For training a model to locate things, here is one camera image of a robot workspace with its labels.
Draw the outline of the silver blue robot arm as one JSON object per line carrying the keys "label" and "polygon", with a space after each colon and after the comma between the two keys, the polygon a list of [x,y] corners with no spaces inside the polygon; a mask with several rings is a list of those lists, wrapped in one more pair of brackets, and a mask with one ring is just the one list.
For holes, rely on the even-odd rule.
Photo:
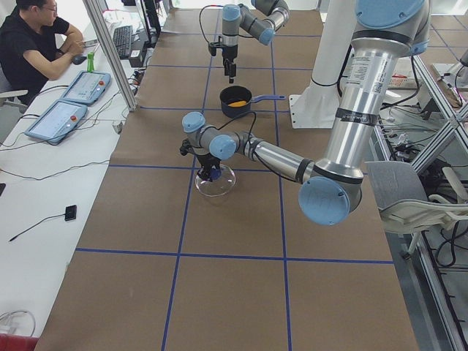
{"label": "silver blue robot arm", "polygon": [[200,163],[197,188],[230,168],[224,161],[241,154],[301,188],[298,202],[313,222],[344,221],[362,198],[364,148],[385,99],[397,61],[423,53],[429,42],[429,1],[333,1],[309,86],[292,96],[290,112],[297,128],[328,128],[331,136],[322,159],[312,161],[255,137],[228,132],[187,113],[180,152]]}
{"label": "silver blue robot arm", "polygon": [[234,83],[236,76],[239,29],[243,29],[259,43],[269,45],[276,32],[290,18],[286,1],[251,1],[251,5],[265,18],[259,19],[243,4],[227,4],[222,8],[222,34],[217,47],[222,51],[224,75],[228,77],[229,83]]}

